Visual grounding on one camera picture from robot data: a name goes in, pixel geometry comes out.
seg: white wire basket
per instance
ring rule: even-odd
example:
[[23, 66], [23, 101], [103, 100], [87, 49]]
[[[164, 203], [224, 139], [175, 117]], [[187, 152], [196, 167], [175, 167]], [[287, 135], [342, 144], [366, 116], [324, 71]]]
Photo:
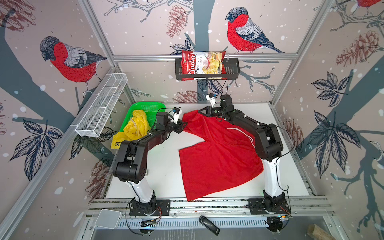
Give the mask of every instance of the white wire basket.
[[81, 137], [99, 137], [128, 79], [124, 73], [113, 73], [98, 93], [91, 107], [76, 127]]

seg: green plastic tray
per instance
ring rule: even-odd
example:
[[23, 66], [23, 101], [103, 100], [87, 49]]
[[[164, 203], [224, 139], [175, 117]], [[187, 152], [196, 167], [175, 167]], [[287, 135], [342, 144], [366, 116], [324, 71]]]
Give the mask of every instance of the green plastic tray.
[[134, 103], [128, 110], [127, 116], [125, 116], [124, 122], [121, 125], [120, 132], [123, 132], [125, 126], [127, 126], [129, 120], [131, 119], [132, 112], [137, 109], [142, 109], [147, 114], [147, 121], [149, 122], [149, 126], [155, 123], [156, 113], [159, 109], [165, 108], [166, 106], [163, 103]]

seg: black remote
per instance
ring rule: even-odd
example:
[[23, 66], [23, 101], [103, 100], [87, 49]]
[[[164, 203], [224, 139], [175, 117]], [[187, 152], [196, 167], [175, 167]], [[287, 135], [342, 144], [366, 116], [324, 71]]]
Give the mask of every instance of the black remote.
[[216, 225], [214, 225], [210, 220], [208, 220], [208, 218], [206, 218], [205, 216], [201, 216], [199, 218], [199, 222], [201, 222], [201, 224], [203, 224], [206, 228], [208, 228], [211, 232], [213, 232], [216, 236], [219, 234], [220, 232], [220, 229], [218, 227], [216, 227]]

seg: yellow cloth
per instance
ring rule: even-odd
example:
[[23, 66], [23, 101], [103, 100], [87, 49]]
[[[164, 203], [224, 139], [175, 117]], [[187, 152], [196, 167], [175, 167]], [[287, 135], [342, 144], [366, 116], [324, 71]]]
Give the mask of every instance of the yellow cloth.
[[133, 117], [123, 129], [124, 132], [117, 132], [113, 135], [112, 149], [120, 148], [122, 141], [133, 141], [144, 137], [147, 135], [148, 130], [151, 129], [147, 121], [147, 114], [143, 110], [134, 110], [132, 115]]

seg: pine cone illustration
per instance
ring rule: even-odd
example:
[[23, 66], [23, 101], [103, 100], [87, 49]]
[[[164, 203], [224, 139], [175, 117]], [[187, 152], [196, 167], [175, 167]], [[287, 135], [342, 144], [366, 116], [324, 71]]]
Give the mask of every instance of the pine cone illustration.
[[187, 25], [187, 12], [181, 6], [173, 6], [168, 12], [167, 34], [173, 38], [179, 35]]
[[299, 152], [302, 152], [304, 136], [301, 127], [295, 123], [294, 119], [285, 119], [284, 126], [285, 129], [289, 132], [289, 137], [293, 141], [294, 147], [297, 148]]
[[14, 9], [15, 13], [9, 17], [5, 27], [12, 31], [24, 31], [29, 24], [36, 25], [32, 10], [36, 8], [26, 0], [0, 0], [0, 19], [3, 20], [8, 12]]
[[358, 62], [364, 62], [372, 53], [379, 49], [379, 34], [375, 31], [368, 31], [363, 35], [359, 35], [353, 43], [345, 48], [341, 55], [336, 58], [336, 65], [342, 64], [346, 67]]
[[89, 179], [90, 184], [85, 189], [85, 191], [88, 192], [87, 197], [91, 198], [88, 204], [90, 204], [93, 199], [103, 197], [101, 194], [107, 181], [108, 172], [109, 167], [102, 161], [98, 161], [92, 168], [91, 178]]
[[187, 90], [186, 92], [177, 93], [176, 98], [172, 98], [177, 103], [197, 103], [197, 92]]

